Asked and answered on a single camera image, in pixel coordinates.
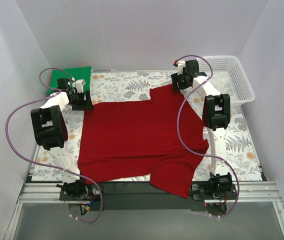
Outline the red t-shirt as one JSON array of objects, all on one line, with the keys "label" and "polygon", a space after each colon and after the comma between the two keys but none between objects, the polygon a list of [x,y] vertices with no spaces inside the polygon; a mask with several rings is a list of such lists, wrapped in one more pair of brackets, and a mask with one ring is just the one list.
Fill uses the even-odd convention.
[{"label": "red t-shirt", "polygon": [[209,148],[203,122],[171,85],[149,93],[85,111],[78,167],[87,184],[150,175],[156,188],[186,198]]}]

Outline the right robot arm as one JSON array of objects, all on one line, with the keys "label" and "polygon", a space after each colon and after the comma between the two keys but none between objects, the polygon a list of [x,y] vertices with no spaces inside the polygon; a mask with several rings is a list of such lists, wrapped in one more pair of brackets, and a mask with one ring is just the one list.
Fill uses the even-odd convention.
[{"label": "right robot arm", "polygon": [[225,197],[233,186],[232,176],[225,162],[227,127],[231,121],[231,97],[218,91],[209,82],[210,77],[200,71],[196,59],[177,59],[173,65],[177,67],[177,72],[171,75],[173,90],[192,87],[204,98],[202,122],[209,136],[211,170],[207,187],[199,189],[197,193],[214,198]]}]

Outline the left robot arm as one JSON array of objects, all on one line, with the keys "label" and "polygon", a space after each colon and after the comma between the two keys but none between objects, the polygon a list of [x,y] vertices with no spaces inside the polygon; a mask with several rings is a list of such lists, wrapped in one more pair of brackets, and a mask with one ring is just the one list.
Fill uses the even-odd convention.
[{"label": "left robot arm", "polygon": [[30,112],[36,143],[47,150],[57,167],[63,170],[63,184],[57,187],[77,200],[85,199],[89,190],[81,177],[68,172],[81,173],[67,148],[68,131],[62,111],[67,105],[71,105],[73,111],[94,109],[90,92],[84,90],[85,84],[84,79],[59,78],[57,88],[61,92],[52,92],[44,105]]}]

